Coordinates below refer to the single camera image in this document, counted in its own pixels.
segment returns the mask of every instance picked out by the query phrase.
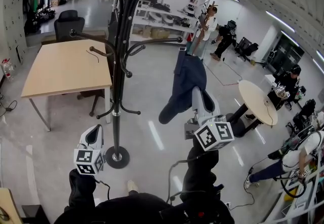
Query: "sneaker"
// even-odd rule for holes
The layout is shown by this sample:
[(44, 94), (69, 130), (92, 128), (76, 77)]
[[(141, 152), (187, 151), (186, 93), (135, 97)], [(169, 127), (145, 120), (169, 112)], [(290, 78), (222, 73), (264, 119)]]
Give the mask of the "sneaker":
[(221, 60), (221, 58), (218, 57), (217, 55), (215, 55), (215, 53), (210, 53), (210, 55), (212, 56), (212, 58), (214, 58), (217, 61), (220, 61)]
[(255, 119), (255, 116), (253, 114), (245, 114), (244, 117), (250, 121)]
[(137, 187), (137, 185), (134, 183), (133, 180), (129, 180), (129, 181), (127, 182), (127, 190), (128, 190), (128, 192), (130, 192), (130, 191), (136, 191), (136, 192), (138, 192), (138, 187)]
[(245, 180), (245, 183), (244, 183), (244, 188), (247, 190), (248, 188), (250, 188), (250, 185), (252, 184), (251, 182), (250, 182), (250, 174), (249, 174), (249, 176), (247, 177), (247, 179)]

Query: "desk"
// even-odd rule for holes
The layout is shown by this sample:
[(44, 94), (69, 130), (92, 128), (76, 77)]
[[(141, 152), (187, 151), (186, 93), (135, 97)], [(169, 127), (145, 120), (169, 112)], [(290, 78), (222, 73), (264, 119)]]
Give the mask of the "desk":
[(15, 201), (11, 191), (7, 188), (0, 188), (0, 207), (8, 214), (9, 220), (0, 219), (3, 224), (23, 224), (23, 221), (18, 213)]
[[(278, 114), (271, 100), (258, 86), (242, 80), (238, 84), (239, 92), (244, 104), (234, 113), (226, 115), (227, 121), (231, 123), (235, 137), (243, 137), (249, 130), (260, 123), (274, 126), (278, 123)], [(250, 109), (257, 118), (249, 126), (245, 127), (240, 117)]]
[(28, 98), (45, 124), (33, 98), (105, 89), (105, 109), (110, 108), (111, 78), (107, 58), (89, 54), (89, 47), (105, 52), (105, 45), (92, 40), (69, 41), (42, 46), (25, 82), (21, 97)]

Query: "round table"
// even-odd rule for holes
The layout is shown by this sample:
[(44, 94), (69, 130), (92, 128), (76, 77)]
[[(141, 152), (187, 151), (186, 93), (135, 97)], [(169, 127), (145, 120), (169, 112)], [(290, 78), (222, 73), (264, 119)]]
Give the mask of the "round table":
[[(238, 84), (239, 92), (242, 96), (244, 104), (234, 113), (227, 114), (227, 121), (231, 124), (235, 137), (243, 137), (249, 130), (255, 128), (260, 123), (274, 126), (278, 123), (277, 111), (267, 96), (255, 84), (242, 80)], [(240, 117), (250, 109), (256, 119), (247, 127)]]

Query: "white shirt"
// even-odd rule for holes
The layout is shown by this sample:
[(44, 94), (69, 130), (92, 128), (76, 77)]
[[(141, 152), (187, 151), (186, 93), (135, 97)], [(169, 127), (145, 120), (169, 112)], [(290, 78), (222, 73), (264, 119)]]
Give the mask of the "white shirt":
[[(206, 23), (206, 26), (209, 26), (209, 28), (208, 28), (208, 30), (205, 31), (204, 41), (208, 40), (211, 33), (213, 31), (215, 31), (215, 29), (217, 27), (217, 19), (216, 19), (216, 17), (215, 16), (209, 17), (209, 19), (208, 19), (208, 21)], [(201, 28), (197, 30), (196, 37), (199, 37), (200, 32), (201, 32)]]
[(285, 172), (292, 171), (292, 170), (299, 167), (299, 153), (303, 148), (305, 149), (305, 151), (307, 153), (306, 162), (312, 159), (312, 156), (310, 155), (310, 153), (313, 150), (317, 149), (318, 146), (321, 145), (320, 143), (322, 143), (322, 141), (323, 141), (324, 132), (323, 131), (319, 131), (319, 132), (321, 134), (321, 137), (316, 132), (310, 134), (309, 137), (307, 137), (307, 140), (305, 140), (298, 147), (297, 150), (289, 151), (283, 157), (283, 159), (282, 159), (282, 169)]

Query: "black metal coat rack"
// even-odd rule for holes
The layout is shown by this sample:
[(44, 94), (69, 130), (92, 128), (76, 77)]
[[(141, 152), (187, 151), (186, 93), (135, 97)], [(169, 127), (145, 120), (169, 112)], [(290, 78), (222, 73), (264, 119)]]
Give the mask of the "black metal coat rack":
[(90, 34), (84, 34), (82, 32), (76, 32), (71, 30), (71, 36), (78, 36), (84, 39), (90, 39), (102, 42), (109, 49), (110, 53), (103, 53), (94, 47), (90, 47), (91, 52), (95, 52), (99, 55), (108, 57), (113, 56), (114, 68), (113, 68), (113, 83), (112, 83), (112, 107), (109, 111), (102, 115), (98, 115), (97, 119), (104, 117), (112, 113), (112, 125), (113, 125), (113, 141), (114, 146), (109, 148), (106, 152), (106, 162), (113, 168), (121, 169), (128, 165), (130, 161), (130, 155), (125, 148), (119, 146), (119, 128), (120, 128), (120, 110), (121, 107), (124, 111), (133, 114), (140, 114), (140, 111), (132, 111), (124, 108), (122, 104), (125, 75), (127, 78), (132, 77), (132, 72), (126, 69), (126, 63), (129, 56), (134, 56), (141, 50), (145, 49), (145, 44), (161, 43), (161, 42), (182, 42), (181, 37), (172, 39), (155, 39), (141, 41), (129, 48), (129, 38), (131, 33), (132, 21), (134, 18), (135, 9), (139, 0), (119, 0), (119, 14), (117, 20), (117, 33), (114, 43), (106, 39), (92, 36)]

